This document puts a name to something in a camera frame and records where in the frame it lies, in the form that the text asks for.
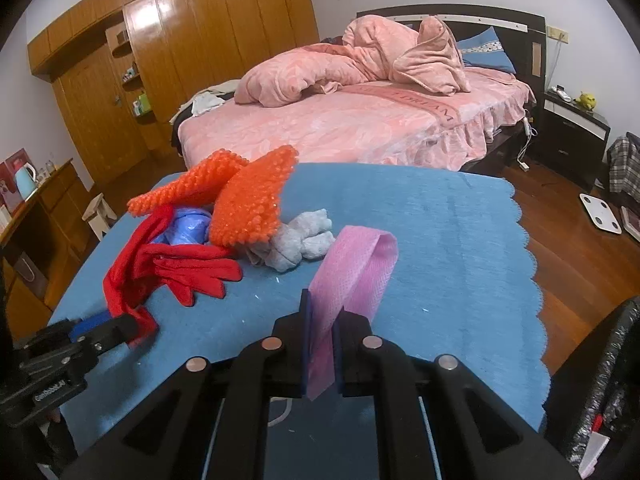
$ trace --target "blue pillow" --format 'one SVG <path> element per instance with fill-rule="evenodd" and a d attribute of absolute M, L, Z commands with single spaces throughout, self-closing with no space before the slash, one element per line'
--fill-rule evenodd
<path fill-rule="evenodd" d="M 465 66 L 493 68 L 509 74 L 516 73 L 516 69 L 502 48 L 493 27 L 489 27 L 486 31 L 468 40 L 459 41 L 458 48 Z"/>

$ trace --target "red band on bedspread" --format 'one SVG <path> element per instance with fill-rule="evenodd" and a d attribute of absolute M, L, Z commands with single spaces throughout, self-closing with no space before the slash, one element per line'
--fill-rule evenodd
<path fill-rule="evenodd" d="M 420 110 L 424 110 L 436 117 L 440 125 L 446 126 L 447 128 L 453 128 L 462 122 L 458 110 L 454 107 L 444 105 L 436 99 L 414 90 L 395 86 L 364 84 L 345 86 L 341 91 L 352 94 L 373 95 L 403 105 L 420 108 Z"/>

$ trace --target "plaid cloth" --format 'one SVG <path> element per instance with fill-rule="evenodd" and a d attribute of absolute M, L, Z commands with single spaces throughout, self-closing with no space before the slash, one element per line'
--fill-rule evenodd
<path fill-rule="evenodd" d="M 627 133 L 617 138 L 607 151 L 609 190 L 625 192 L 640 202 L 640 138 Z"/>

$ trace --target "pink ribbon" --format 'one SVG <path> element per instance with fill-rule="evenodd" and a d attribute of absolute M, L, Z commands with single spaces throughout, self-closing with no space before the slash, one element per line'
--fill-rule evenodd
<path fill-rule="evenodd" d="M 306 395 L 314 400 L 334 383 L 331 328 L 341 308 L 373 320 L 398 260 L 396 237 L 347 225 L 309 285 L 313 308 Z"/>

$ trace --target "wooden wardrobe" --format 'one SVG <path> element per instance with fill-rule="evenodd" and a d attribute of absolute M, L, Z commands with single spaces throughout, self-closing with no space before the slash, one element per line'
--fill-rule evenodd
<path fill-rule="evenodd" d="M 129 40 L 118 45 L 122 31 Z M 168 121 L 197 91 L 317 41 L 311 0 L 83 0 L 28 52 L 100 186 L 170 149 Z M 139 76 L 123 84 L 133 62 Z M 136 117 L 142 92 L 152 112 Z"/>

